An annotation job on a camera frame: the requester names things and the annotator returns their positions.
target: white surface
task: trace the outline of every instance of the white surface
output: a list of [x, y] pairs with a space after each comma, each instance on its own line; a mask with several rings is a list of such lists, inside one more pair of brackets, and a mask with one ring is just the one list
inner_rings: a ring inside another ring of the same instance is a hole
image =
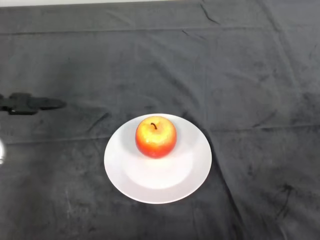
[[[177, 131], [177, 143], [169, 155], [153, 159], [144, 156], [135, 142], [139, 123], [150, 116], [169, 119]], [[183, 199], [206, 180], [212, 161], [204, 134], [191, 122], [169, 114], [149, 114], [122, 125], [110, 138], [104, 153], [104, 167], [112, 184], [124, 195], [149, 204]]]
[[0, 165], [4, 163], [5, 159], [5, 146], [0, 138]]
[[0, 7], [151, 2], [151, 1], [159, 1], [159, 0], [0, 0]]

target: gray tablecloth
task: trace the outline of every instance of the gray tablecloth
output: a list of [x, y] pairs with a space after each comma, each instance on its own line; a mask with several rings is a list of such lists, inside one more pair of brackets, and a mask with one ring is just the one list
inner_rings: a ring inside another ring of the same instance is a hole
[[[317, 240], [320, 2], [214, 0], [0, 9], [1, 240]], [[149, 113], [196, 124], [206, 182], [164, 205], [122, 195], [104, 150]]]

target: ceramic plate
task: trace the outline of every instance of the ceramic plate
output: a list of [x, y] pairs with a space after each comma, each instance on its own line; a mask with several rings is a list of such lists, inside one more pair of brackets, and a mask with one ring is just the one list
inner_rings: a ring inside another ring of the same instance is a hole
[[[169, 119], [177, 131], [176, 146], [169, 155], [153, 159], [143, 155], [135, 142], [136, 129], [147, 117]], [[104, 167], [112, 184], [139, 202], [165, 204], [192, 194], [206, 180], [212, 162], [205, 135], [191, 122], [169, 114], [148, 114], [123, 124], [110, 138]]]

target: red apple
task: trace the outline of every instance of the red apple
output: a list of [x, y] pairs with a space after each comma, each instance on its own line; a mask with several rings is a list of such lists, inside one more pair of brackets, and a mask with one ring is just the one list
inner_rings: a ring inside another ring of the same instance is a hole
[[174, 124], [162, 116], [151, 116], [143, 120], [136, 129], [135, 143], [144, 155], [162, 158], [174, 149], [177, 131]]

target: apple stem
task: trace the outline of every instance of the apple stem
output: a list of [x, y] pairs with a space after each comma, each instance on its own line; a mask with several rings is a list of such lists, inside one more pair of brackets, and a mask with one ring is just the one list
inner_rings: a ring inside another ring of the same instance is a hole
[[154, 128], [155, 128], [155, 130], [157, 130], [157, 126], [152, 122], [152, 123], [150, 123], [150, 125], [153, 125], [154, 126]]

